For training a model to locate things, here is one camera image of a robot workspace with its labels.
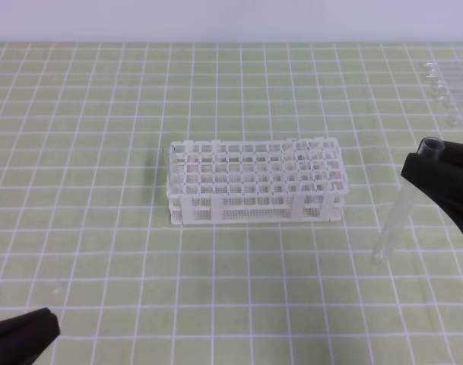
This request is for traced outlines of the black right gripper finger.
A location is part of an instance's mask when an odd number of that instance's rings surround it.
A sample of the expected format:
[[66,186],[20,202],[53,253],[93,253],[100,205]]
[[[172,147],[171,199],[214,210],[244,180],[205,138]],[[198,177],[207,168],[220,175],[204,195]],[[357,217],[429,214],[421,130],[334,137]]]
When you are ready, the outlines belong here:
[[463,234],[463,171],[441,171],[436,162],[410,153],[401,176],[434,201]]
[[463,144],[444,141],[443,145],[436,168],[441,171],[463,171]]

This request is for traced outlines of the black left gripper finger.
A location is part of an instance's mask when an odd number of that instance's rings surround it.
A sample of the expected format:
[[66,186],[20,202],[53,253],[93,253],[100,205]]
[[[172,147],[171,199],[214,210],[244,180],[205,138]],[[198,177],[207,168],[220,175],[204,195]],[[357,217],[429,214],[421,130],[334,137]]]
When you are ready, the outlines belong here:
[[34,364],[60,336],[55,313],[42,308],[0,321],[0,364]]

